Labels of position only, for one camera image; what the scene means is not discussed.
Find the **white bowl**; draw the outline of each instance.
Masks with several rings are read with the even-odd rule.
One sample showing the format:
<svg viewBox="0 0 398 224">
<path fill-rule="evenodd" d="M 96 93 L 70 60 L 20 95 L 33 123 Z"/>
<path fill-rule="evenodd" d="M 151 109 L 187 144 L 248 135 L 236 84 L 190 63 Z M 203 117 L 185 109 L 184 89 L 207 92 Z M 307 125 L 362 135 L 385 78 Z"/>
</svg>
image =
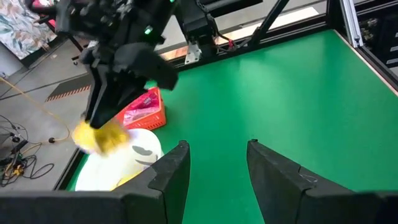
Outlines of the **white bowl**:
<svg viewBox="0 0 398 224">
<path fill-rule="evenodd" d="M 103 157 L 89 155 L 77 178 L 75 190 L 113 190 L 118 182 L 142 172 L 164 154 L 156 135 L 146 129 L 129 130 L 129 144 Z"/>
</svg>

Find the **green table surface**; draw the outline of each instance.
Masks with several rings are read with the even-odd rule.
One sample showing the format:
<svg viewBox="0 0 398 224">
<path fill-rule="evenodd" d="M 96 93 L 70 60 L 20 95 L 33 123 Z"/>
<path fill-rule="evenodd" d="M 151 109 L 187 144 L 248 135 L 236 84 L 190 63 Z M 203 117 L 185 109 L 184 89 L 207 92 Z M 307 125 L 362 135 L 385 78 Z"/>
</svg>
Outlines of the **green table surface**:
<svg viewBox="0 0 398 224">
<path fill-rule="evenodd" d="M 254 138 L 349 189 L 398 189 L 398 98 L 332 30 L 187 70 L 162 97 L 162 149 L 191 147 L 184 223 L 263 223 Z"/>
</svg>

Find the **yellow cloth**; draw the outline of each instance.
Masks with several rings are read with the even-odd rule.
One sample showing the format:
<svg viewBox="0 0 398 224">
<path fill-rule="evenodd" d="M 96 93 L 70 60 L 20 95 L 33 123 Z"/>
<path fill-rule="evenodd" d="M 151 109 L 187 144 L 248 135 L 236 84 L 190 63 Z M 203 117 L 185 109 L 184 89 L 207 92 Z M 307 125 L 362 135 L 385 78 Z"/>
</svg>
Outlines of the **yellow cloth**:
<svg viewBox="0 0 398 224">
<path fill-rule="evenodd" d="M 130 135 L 118 121 L 111 119 L 99 129 L 80 121 L 72 133 L 74 142 L 89 153 L 107 155 L 121 144 L 128 143 Z"/>
<path fill-rule="evenodd" d="M 135 178 L 140 173 L 141 172 L 137 172 L 136 174 L 130 175 L 128 177 L 123 177 L 122 179 L 119 180 L 119 182 L 116 184 L 116 186 L 114 186 L 111 190 L 114 190 L 116 187 L 119 187 L 119 186 L 125 184 L 127 181 Z"/>
</svg>

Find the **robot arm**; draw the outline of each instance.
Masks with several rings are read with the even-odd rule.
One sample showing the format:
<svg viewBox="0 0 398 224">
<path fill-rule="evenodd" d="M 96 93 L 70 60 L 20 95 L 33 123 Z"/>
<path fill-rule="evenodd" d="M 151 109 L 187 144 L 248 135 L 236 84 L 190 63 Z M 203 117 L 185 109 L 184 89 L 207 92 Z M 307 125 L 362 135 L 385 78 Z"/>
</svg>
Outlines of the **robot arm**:
<svg viewBox="0 0 398 224">
<path fill-rule="evenodd" d="M 56 33 L 77 35 L 98 44 L 85 49 L 80 60 L 93 77 L 85 120 L 100 128 L 146 92 L 148 80 L 173 90 L 177 72 L 154 52 L 177 7 L 174 0 L 61 0 L 51 7 L 26 6 L 56 19 Z"/>
</svg>

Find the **floral poster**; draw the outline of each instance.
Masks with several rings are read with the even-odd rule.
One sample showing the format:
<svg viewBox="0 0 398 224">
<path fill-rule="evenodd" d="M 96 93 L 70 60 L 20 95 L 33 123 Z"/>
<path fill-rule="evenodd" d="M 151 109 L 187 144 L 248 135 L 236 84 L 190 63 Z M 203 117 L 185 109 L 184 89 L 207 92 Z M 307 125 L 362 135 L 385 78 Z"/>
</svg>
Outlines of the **floral poster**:
<svg viewBox="0 0 398 224">
<path fill-rule="evenodd" d="M 56 38 L 47 25 L 34 23 L 37 19 L 38 15 L 26 9 L 24 0 L 0 0 L 0 41 L 19 59 Z"/>
</svg>

